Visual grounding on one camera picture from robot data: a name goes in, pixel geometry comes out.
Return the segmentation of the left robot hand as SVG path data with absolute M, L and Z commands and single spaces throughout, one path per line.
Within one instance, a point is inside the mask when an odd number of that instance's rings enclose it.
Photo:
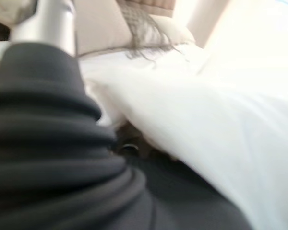
M 76 58 L 72 0 L 33 0 L 0 61 L 0 230 L 249 230 L 183 164 L 111 152 Z

